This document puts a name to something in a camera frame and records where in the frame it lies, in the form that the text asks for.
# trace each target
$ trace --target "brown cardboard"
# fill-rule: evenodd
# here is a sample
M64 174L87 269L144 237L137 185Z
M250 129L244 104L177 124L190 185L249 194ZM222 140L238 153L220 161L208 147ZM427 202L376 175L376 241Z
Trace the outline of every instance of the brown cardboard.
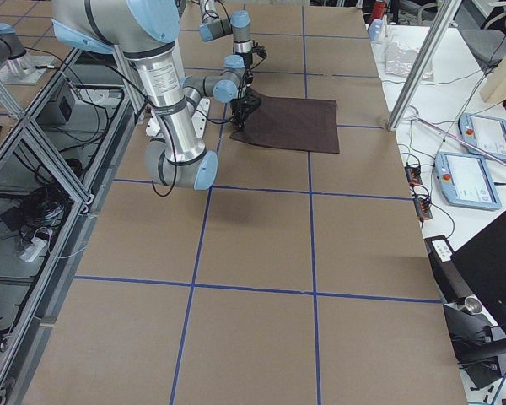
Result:
M175 404L316 403L311 297L197 289Z
M311 155L313 190L410 197L393 132L339 127L340 156Z
M306 46L308 73L378 76L369 40L312 37Z
M463 405L442 305L319 298L322 403Z
M116 182L77 273L190 282L205 205L206 192Z
M314 196L318 290L439 300L413 207Z
M390 116L377 78L308 76L307 84L309 97L337 101L338 124L380 127Z
M309 212L303 194L214 190L198 282L311 290Z
M76 280L24 405L168 400L188 289Z

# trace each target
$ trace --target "brown towel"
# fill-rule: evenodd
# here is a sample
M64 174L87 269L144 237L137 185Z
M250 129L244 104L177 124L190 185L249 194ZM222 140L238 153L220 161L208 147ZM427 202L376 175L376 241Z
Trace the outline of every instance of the brown towel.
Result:
M245 122L244 131L230 137L237 141L277 149L339 153L337 103L334 100L268 97Z

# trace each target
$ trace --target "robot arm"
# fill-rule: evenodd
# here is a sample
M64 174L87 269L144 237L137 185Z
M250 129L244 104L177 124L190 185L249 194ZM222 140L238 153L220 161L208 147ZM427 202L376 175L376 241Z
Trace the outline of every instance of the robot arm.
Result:
M35 71L30 54L24 49L11 25L0 23L0 66L6 62L9 71L17 78L23 78Z
M171 56L180 30L173 0L54 0L53 16L58 40L107 54L118 45L134 64L159 126L162 131L165 128L164 139L151 142L146 151L153 180L208 189L215 180L218 160L193 128L196 92L231 101L243 83L243 62L241 67L230 62L222 76L204 78L200 88L195 80L186 80L185 93Z

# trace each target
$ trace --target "silver arm segment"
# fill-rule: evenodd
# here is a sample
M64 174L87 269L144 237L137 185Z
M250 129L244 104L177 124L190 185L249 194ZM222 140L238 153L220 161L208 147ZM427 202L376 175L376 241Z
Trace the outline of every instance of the silver arm segment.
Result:
M188 85L186 97L171 53L179 33L179 15L173 0L54 0L53 24L58 40L71 46L112 53L120 46L139 72L143 87L164 133L146 151L153 180L165 185L208 189L215 180L217 155L196 137L191 121L195 106ZM222 102L238 96L244 63L232 66L204 89Z

